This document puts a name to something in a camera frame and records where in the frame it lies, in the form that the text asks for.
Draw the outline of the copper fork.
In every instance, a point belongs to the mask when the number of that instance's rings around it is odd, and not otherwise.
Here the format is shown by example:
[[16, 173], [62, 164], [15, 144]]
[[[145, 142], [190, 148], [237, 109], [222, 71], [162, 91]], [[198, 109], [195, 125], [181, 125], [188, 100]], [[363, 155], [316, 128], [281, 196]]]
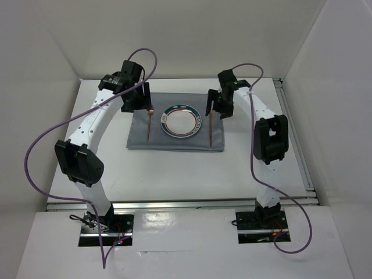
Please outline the copper fork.
[[146, 141], [149, 142], [149, 136], [151, 132], [151, 121], [152, 121], [152, 116], [154, 114], [154, 110], [150, 109], [148, 110], [148, 128], [147, 128], [147, 134], [146, 134]]

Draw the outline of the white plate green red rim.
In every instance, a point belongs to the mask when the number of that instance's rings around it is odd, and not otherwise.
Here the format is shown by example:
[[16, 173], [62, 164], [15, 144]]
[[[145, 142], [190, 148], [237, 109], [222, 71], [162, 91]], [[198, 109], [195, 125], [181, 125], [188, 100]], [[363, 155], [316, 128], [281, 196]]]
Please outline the white plate green red rim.
[[188, 138], [199, 131], [202, 126], [202, 117], [192, 106], [174, 105], [162, 113], [160, 126], [171, 137]]

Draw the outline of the copper knife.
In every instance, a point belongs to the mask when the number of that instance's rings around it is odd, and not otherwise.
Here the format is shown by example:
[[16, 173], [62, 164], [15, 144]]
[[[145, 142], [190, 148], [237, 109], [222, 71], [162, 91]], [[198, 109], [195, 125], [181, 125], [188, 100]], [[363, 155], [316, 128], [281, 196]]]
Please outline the copper knife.
[[213, 147], [213, 111], [209, 113], [209, 146]]

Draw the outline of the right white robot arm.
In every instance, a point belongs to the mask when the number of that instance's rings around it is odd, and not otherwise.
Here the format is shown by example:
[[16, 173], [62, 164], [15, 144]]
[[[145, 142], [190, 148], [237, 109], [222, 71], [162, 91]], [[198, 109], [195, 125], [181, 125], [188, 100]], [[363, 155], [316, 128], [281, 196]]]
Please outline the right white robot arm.
[[239, 213], [232, 222], [239, 230], [268, 230], [280, 225], [283, 195], [273, 178], [278, 172], [289, 149], [288, 119], [267, 107], [252, 91], [246, 80], [238, 80], [233, 70], [223, 70], [218, 75], [220, 87], [210, 89], [205, 115], [215, 111], [221, 119], [233, 116], [239, 106], [251, 124], [251, 174], [261, 188], [251, 212]]

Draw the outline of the grey cloth napkin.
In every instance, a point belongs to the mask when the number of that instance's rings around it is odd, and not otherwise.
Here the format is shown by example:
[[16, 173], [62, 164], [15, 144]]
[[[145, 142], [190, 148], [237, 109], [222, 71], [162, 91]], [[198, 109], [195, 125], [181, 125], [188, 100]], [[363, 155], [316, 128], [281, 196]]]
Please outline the grey cloth napkin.
[[[209, 116], [205, 115], [207, 95], [190, 93], [152, 94], [154, 114], [151, 121], [149, 142], [146, 141], [148, 112], [134, 112], [126, 147], [132, 150], [222, 152], [224, 150], [224, 127], [218, 114], [213, 113], [213, 147], [209, 146]], [[189, 105], [202, 117], [199, 131], [188, 138], [174, 138], [167, 135], [160, 126], [160, 117], [169, 107]]]

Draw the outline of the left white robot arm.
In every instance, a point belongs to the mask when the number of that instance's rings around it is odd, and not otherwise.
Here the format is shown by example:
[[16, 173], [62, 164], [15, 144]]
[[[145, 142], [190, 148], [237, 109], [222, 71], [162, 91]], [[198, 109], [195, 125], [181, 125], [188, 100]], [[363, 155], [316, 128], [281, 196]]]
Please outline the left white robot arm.
[[144, 68], [125, 60], [120, 71], [105, 75], [88, 113], [67, 140], [55, 144], [55, 153], [63, 174], [74, 182], [87, 205], [90, 223], [102, 232], [115, 224], [112, 203], [105, 195], [101, 177], [104, 163], [97, 157], [99, 143], [113, 116], [119, 111], [133, 113], [152, 107], [149, 83], [138, 87]]

